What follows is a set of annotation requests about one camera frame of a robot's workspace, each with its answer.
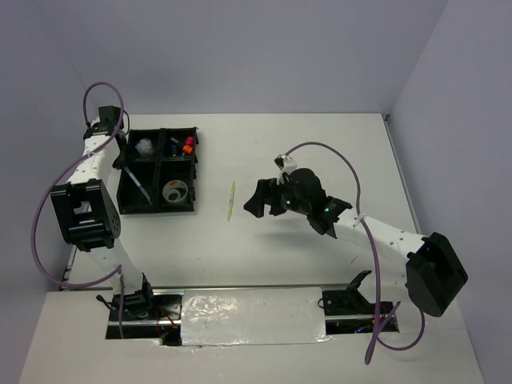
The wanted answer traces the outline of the yellow thin pen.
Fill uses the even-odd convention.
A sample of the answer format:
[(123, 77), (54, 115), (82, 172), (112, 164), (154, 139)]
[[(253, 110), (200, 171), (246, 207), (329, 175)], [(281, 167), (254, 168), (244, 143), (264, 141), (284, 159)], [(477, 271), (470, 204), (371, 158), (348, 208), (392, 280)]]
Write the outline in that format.
[(227, 214), (226, 214), (226, 219), (228, 222), (231, 220), (232, 213), (233, 213), (235, 192), (236, 192), (236, 181), (232, 181), (231, 188), (230, 188), (229, 204), (228, 204)]

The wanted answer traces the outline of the clear jar of paper clips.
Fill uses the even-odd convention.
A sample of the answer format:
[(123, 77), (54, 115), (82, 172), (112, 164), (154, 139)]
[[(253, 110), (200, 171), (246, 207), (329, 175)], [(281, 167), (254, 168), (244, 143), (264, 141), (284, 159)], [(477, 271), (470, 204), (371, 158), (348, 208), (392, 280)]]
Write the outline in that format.
[(142, 138), (135, 144), (135, 150), (141, 158), (150, 158), (154, 155), (155, 149), (152, 141)]

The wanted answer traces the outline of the blue thin pen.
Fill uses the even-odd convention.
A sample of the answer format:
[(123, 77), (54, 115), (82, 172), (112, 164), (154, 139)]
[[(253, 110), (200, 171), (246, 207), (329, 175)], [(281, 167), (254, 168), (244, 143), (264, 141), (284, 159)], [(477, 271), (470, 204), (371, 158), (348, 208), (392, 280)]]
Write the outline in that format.
[(126, 174), (130, 177), (130, 179), (133, 181), (133, 183), (136, 185), (136, 187), (139, 189), (139, 191), (142, 193), (144, 198), (147, 200), (148, 204), (151, 206), (152, 201), (149, 193), (147, 190), (143, 187), (143, 185), (140, 183), (140, 181), (137, 179), (137, 177), (133, 174), (133, 172), (128, 168), (124, 167), (123, 170), (126, 172)]

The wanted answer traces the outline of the orange cap black highlighter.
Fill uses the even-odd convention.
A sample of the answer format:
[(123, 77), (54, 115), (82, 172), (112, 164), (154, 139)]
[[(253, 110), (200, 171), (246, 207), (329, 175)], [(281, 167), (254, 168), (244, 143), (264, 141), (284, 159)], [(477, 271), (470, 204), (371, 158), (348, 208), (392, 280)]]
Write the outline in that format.
[(190, 155), (194, 152), (194, 147), (188, 144), (185, 144), (182, 148), (183, 155)]

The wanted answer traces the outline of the large brown tape roll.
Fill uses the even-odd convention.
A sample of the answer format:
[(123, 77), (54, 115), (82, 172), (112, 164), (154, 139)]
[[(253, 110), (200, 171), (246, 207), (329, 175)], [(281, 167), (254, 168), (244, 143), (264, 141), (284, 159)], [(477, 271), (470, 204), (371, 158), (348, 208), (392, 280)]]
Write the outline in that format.
[(171, 180), (162, 188), (162, 197), (170, 204), (184, 202), (188, 193), (188, 185), (182, 180)]

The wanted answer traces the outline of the small clear tape roll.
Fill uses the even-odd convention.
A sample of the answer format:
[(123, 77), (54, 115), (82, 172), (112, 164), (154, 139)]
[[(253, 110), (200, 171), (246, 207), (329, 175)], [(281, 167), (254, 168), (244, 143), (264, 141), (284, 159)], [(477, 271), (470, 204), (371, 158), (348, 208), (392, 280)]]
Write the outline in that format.
[(167, 195), (167, 200), (169, 202), (178, 202), (183, 199), (182, 193), (180, 190), (171, 190)]

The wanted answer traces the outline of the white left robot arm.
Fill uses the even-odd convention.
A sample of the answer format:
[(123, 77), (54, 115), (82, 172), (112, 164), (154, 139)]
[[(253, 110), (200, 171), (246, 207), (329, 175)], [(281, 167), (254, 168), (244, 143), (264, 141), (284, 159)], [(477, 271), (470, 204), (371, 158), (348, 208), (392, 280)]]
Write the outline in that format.
[(75, 167), (66, 183), (52, 188), (50, 198), (65, 242), (87, 254), (105, 274), (121, 269), (121, 274), (109, 279), (114, 291), (112, 306), (122, 303), (137, 318), (146, 319), (156, 311), (157, 299), (118, 239), (121, 219), (105, 185), (112, 169), (128, 165), (133, 151), (120, 130), (115, 140), (94, 154), (107, 142), (123, 113), (116, 106), (102, 106), (98, 116), (99, 121), (84, 133), (87, 159)]

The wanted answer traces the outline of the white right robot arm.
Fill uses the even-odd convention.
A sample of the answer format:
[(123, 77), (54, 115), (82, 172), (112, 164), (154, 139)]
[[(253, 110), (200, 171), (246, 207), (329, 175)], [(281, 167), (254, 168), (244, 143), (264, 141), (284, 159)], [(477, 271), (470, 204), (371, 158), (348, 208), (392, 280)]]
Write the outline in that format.
[(449, 239), (438, 232), (413, 234), (356, 212), (326, 194), (320, 179), (307, 168), (284, 177), (260, 179), (243, 209), (256, 218), (295, 212), (306, 217), (320, 235), (375, 249), (379, 256), (405, 267), (409, 299), (422, 312), (439, 318), (468, 282), (468, 274)]

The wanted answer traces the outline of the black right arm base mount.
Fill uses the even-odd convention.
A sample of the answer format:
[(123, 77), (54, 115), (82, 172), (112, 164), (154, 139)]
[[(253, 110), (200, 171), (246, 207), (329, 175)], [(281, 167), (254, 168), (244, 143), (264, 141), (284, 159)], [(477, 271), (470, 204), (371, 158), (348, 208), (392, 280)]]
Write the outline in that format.
[(360, 272), (344, 288), (322, 290), (317, 301), (325, 316), (375, 315), (375, 304), (370, 303), (358, 290), (362, 281), (371, 274), (370, 270)]

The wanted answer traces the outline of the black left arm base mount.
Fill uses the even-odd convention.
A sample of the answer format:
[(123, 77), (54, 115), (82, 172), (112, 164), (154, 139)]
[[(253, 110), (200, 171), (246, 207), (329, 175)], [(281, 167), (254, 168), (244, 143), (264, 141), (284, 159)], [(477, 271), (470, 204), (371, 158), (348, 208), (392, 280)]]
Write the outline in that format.
[(140, 290), (126, 294), (123, 298), (123, 321), (171, 319), (180, 320), (182, 296), (180, 294), (160, 294), (152, 290)]

